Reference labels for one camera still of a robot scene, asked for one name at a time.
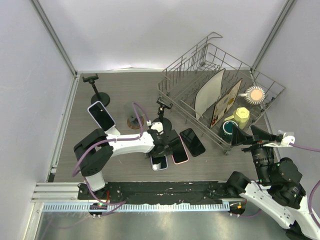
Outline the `black round-base phone stand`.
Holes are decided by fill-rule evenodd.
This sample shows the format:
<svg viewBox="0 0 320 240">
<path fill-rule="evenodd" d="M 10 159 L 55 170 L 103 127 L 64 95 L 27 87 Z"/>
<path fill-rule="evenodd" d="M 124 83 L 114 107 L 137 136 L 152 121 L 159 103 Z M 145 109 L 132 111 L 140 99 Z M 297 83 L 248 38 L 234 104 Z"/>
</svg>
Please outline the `black round-base phone stand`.
<svg viewBox="0 0 320 240">
<path fill-rule="evenodd" d="M 165 132 L 170 132 L 172 130 L 172 123 L 168 118 L 164 117 L 164 113 L 165 113 L 165 109 L 171 110 L 173 104 L 172 103 L 166 104 L 162 99 L 162 97 L 159 97 L 156 103 L 159 105 L 158 112 L 157 112 L 158 117 L 155 118 L 152 121 L 152 123 L 161 122 L 163 126 L 163 130 Z"/>
</svg>

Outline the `phone with pink case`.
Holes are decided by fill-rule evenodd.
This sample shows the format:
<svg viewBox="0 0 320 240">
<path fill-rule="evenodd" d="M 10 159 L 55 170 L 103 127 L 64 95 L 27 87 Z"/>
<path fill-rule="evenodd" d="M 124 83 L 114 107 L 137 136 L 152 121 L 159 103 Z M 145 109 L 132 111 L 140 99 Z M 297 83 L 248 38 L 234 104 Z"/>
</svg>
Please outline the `phone with pink case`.
<svg viewBox="0 0 320 240">
<path fill-rule="evenodd" d="M 183 144 L 182 138 L 179 135 L 174 140 L 171 157 L 175 165 L 186 163 L 189 160 L 186 148 Z"/>
</svg>

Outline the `black phone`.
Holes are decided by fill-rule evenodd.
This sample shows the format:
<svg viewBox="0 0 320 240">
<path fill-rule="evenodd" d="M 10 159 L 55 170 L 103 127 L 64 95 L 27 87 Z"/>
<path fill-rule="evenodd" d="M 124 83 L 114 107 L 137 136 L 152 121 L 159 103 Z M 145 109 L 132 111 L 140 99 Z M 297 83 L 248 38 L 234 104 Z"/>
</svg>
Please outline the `black phone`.
<svg viewBox="0 0 320 240">
<path fill-rule="evenodd" d="M 187 128 L 179 133 L 185 146 L 191 153 L 193 157 L 197 157 L 205 153 L 206 148 L 196 135 L 195 131 L 192 128 Z"/>
</svg>

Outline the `black clamp phone stand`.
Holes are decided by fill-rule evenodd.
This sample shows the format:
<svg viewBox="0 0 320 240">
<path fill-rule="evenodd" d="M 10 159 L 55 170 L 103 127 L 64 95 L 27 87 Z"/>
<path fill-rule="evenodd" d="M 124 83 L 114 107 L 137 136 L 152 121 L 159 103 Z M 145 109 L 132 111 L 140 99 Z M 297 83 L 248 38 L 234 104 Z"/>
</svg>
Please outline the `black clamp phone stand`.
<svg viewBox="0 0 320 240">
<path fill-rule="evenodd" d="M 84 83 L 89 83 L 94 91 L 94 95 L 91 97 L 91 104 L 100 101 L 105 107 L 110 104 L 111 98 L 110 96 L 105 92 L 99 92 L 96 87 L 96 80 L 99 79 L 98 74 L 88 76 L 88 77 L 82 77 L 82 80 Z"/>
</svg>

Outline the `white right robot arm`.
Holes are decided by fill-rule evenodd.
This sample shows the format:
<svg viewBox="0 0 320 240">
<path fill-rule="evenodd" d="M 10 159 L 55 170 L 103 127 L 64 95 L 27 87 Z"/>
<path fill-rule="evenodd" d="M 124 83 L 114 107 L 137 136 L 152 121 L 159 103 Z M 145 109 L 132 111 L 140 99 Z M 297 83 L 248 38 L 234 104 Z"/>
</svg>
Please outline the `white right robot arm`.
<svg viewBox="0 0 320 240">
<path fill-rule="evenodd" d="M 254 125 L 250 128 L 252 134 L 247 134 L 234 125 L 231 145 L 243 145 L 242 151 L 251 154 L 258 180 L 234 171 L 226 182 L 226 193 L 240 196 L 268 214 L 289 239 L 318 240 L 320 218 L 312 208 L 313 195 L 307 195 L 300 183 L 303 175 L 292 159 L 283 157 L 276 162 L 274 157 L 275 148 L 294 147 L 294 134 L 271 134 Z"/>
</svg>

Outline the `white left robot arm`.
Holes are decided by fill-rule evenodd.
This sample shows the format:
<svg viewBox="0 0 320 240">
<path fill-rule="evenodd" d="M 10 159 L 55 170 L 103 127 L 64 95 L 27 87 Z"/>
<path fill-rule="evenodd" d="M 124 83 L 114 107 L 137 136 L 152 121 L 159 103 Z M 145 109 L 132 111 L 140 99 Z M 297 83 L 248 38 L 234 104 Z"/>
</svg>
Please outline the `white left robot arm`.
<svg viewBox="0 0 320 240">
<path fill-rule="evenodd" d="M 81 174 L 89 183 L 89 194 L 100 200 L 107 192 L 102 169 L 114 157 L 144 154 L 154 171 L 168 168 L 168 158 L 176 165 L 189 161 L 187 143 L 175 130 L 166 131 L 159 121 L 147 122 L 148 129 L 138 134 L 121 135 L 115 127 L 95 129 L 77 143 L 74 154 L 77 163 L 72 177 Z"/>
</svg>

